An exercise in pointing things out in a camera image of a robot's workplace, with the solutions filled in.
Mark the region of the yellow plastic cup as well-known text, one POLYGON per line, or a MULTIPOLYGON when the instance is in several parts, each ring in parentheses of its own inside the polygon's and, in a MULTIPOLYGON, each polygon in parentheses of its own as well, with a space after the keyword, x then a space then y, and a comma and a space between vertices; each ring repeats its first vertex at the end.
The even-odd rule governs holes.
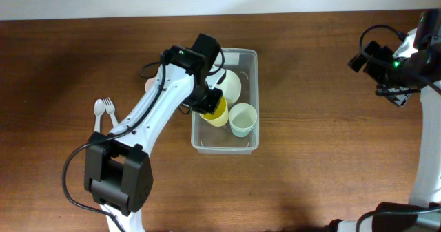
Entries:
POLYGON ((220 103, 213 114, 200 114, 200 117, 214 127, 222 127, 226 125, 229 119, 229 110, 226 99, 224 97, 221 98, 220 103))

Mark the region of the white plastic bowl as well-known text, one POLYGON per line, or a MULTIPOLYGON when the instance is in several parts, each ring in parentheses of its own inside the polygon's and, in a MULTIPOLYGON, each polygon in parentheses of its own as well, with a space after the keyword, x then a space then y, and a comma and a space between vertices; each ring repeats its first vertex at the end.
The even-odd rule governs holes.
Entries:
POLYGON ((225 79, 216 88, 223 91, 223 96, 227 101, 227 106, 231 107, 240 97, 242 85, 237 74, 231 70, 226 70, 225 79))

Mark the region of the white plastic cup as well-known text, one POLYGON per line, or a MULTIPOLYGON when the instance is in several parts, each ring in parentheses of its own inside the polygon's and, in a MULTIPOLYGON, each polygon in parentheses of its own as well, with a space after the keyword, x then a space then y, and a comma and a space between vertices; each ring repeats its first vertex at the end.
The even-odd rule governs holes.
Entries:
POLYGON ((258 113, 248 103, 234 105, 229 111, 229 123, 237 131, 250 131, 257 123, 258 113))

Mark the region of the green plastic cup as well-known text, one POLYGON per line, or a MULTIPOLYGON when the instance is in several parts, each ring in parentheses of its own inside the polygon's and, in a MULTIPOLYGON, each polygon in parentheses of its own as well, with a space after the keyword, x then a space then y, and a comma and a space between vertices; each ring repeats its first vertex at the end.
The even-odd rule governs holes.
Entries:
POLYGON ((239 137, 239 138, 246 137, 254 129, 254 126, 247 127, 247 128, 241 128, 241 127, 237 127, 237 126, 233 125, 232 123, 230 124, 230 127, 231 127, 233 135, 235 135, 236 137, 239 137))

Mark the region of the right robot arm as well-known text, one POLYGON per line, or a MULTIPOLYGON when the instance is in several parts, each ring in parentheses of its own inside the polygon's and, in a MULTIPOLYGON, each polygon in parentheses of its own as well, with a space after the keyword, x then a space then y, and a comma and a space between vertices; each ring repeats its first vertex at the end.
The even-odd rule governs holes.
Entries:
POLYGON ((418 93, 422 138, 416 180, 408 204, 380 203, 357 220, 333 220, 328 231, 440 230, 440 9, 424 11, 414 30, 393 31, 401 46, 392 51, 376 41, 359 42, 348 66, 376 83, 376 95, 397 107, 418 93))

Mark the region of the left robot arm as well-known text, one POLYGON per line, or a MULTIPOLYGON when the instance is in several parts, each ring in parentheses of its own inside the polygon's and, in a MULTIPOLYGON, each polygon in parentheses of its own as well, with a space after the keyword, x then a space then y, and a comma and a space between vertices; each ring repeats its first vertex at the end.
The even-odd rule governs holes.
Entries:
POLYGON ((153 185, 150 155, 168 120, 181 105, 213 114, 225 78, 216 66, 223 51, 212 46, 174 45, 161 54, 152 86, 134 109, 105 135, 94 132, 85 146, 85 190, 100 205, 110 231, 143 231, 141 208, 153 185))

